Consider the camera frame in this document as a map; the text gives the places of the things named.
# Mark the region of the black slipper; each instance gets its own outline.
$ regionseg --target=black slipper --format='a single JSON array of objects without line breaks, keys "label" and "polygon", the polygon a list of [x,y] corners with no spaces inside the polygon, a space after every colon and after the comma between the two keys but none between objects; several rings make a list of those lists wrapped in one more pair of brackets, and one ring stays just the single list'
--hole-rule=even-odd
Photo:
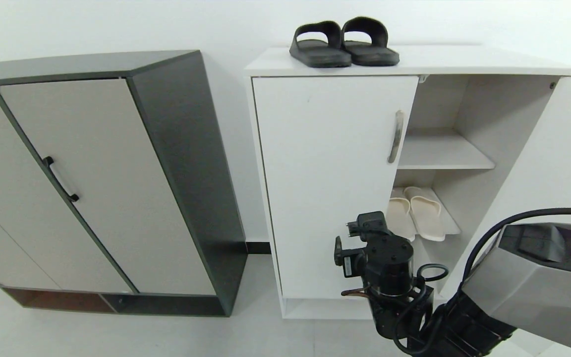
[{"label": "black slipper", "polygon": [[[345,32],[365,32],[371,37],[371,43],[345,41]],[[357,65],[384,66],[397,65],[400,55],[387,48],[388,34],[385,25],[369,17],[356,17],[343,25],[343,50],[351,54],[351,61]]]},{"label": "black slipper", "polygon": [[[320,39],[297,41],[297,36],[306,32],[323,32],[327,36],[327,42]],[[341,27],[338,23],[309,23],[295,31],[290,55],[308,67],[348,67],[351,65],[351,56],[341,50],[341,43]]]}]

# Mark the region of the floor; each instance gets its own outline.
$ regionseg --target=floor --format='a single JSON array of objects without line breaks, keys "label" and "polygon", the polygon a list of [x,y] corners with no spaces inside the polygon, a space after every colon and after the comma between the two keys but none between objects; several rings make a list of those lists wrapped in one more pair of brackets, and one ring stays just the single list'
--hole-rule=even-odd
[{"label": "floor", "polygon": [[[113,316],[19,307],[0,291],[0,357],[400,357],[369,321],[283,320],[269,255],[249,257],[230,318]],[[517,331],[491,357],[571,357]]]}]

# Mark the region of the shoe cabinet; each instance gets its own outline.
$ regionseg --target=shoe cabinet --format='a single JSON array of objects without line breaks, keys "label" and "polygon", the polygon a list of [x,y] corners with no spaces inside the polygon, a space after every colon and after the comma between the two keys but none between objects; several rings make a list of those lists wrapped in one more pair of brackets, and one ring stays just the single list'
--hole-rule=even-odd
[{"label": "shoe cabinet", "polygon": [[12,298],[225,316],[245,258],[200,52],[0,63],[0,287]]},{"label": "shoe cabinet", "polygon": [[340,296],[361,282],[333,247],[363,246],[345,224],[386,212],[394,187],[442,204],[446,239],[412,243],[415,269],[451,269],[440,300],[490,226],[571,206],[571,66],[481,46],[394,50],[395,67],[308,68],[274,48],[245,70],[284,318],[371,319],[362,298]]}]

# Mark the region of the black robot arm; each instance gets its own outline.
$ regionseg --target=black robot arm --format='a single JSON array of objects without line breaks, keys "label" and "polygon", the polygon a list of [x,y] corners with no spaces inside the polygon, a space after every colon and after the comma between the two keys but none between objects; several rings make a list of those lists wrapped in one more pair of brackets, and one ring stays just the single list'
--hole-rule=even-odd
[{"label": "black robot arm", "polygon": [[[571,208],[520,213],[489,229],[469,256],[458,291],[434,312],[433,289],[426,283],[446,277],[449,270],[441,264],[426,264],[413,276],[410,242],[388,230],[382,212],[363,213],[347,228],[351,237],[360,236],[365,247],[342,249],[341,239],[336,237],[335,264],[343,267],[345,278],[362,280],[361,288],[342,295],[367,298],[378,334],[415,357],[485,356],[517,327],[571,347],[571,301],[541,303],[544,297],[535,291],[543,279],[549,280],[548,284],[566,285],[555,287],[558,291],[569,289],[571,225],[510,226],[545,215],[571,215]],[[476,262],[482,247],[497,234],[494,244]],[[430,268],[443,272],[425,278],[423,272]],[[511,286],[497,283],[508,280],[512,280]],[[536,307],[538,316],[517,319],[517,315],[525,315],[517,312],[526,310],[526,303]],[[400,342],[405,338],[406,346]]]}]

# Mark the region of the cabinet shelf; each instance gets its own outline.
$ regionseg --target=cabinet shelf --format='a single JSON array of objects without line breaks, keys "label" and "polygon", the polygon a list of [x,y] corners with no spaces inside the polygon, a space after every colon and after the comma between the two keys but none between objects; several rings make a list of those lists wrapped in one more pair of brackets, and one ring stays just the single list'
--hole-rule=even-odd
[{"label": "cabinet shelf", "polygon": [[407,132],[400,154],[401,170],[494,169],[495,163],[453,129]]}]

